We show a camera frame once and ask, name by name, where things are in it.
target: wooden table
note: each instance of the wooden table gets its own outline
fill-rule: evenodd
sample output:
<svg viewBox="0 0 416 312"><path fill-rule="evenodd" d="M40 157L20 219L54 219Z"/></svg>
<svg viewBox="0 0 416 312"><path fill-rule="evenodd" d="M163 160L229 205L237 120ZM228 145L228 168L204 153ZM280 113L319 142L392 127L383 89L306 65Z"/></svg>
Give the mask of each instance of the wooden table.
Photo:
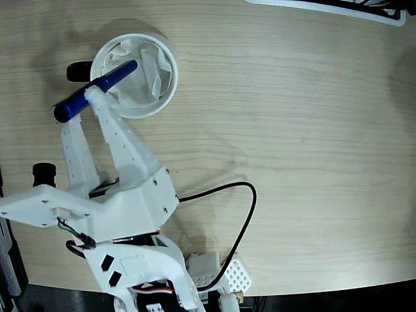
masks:
<svg viewBox="0 0 416 312"><path fill-rule="evenodd" d="M416 19L396 28L242 0L2 1L0 163L5 194L58 167L50 107L78 86L66 66L122 33L157 29L176 46L172 102L130 120L181 196L247 180L255 216L239 248L249 294L292 294L416 278ZM97 165L114 175L87 110ZM245 188L179 206L164 227L189 252L226 255ZM13 224L31 283L98 291L58 228Z"/></svg>

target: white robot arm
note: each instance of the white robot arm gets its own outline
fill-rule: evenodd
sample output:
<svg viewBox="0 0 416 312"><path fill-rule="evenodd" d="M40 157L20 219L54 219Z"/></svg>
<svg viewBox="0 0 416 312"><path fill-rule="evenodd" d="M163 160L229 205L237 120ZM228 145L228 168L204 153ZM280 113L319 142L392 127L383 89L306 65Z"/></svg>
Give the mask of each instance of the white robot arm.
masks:
<svg viewBox="0 0 416 312"><path fill-rule="evenodd" d="M97 171L77 115L60 125L69 189L41 184L2 198L2 216L71 231L101 290L115 296L116 311L202 312L202 300L211 292L221 311L239 311L235 292L251 285L244 263L238 257L229 261L227 273L212 287L221 271L217 253L192 255L185 264L181 250L159 233L179 203L169 170L111 109L113 97L97 86L87 88L84 97L119 178L110 183L108 173Z"/></svg>

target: white cup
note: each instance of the white cup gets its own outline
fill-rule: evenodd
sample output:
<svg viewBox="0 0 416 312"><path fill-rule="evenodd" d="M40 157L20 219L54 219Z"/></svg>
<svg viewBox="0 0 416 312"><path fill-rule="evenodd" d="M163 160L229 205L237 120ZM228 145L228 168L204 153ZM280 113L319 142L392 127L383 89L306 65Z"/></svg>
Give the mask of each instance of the white cup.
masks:
<svg viewBox="0 0 416 312"><path fill-rule="evenodd" d="M156 34L154 32L142 32L136 34L123 34L118 36L110 41L108 41L96 54L90 71L91 81L95 78L101 77L101 69L104 65L105 57L110 53L110 51L126 39L140 39L147 40L159 46L165 53L169 63L172 66L172 80L168 91L159 98L155 103L147 105L145 107L118 107L117 113L124 118L145 118L159 112L163 107L165 107L169 101L174 96L176 91L178 77L179 77L179 64L177 53L173 45L166 39L164 36Z"/></svg>

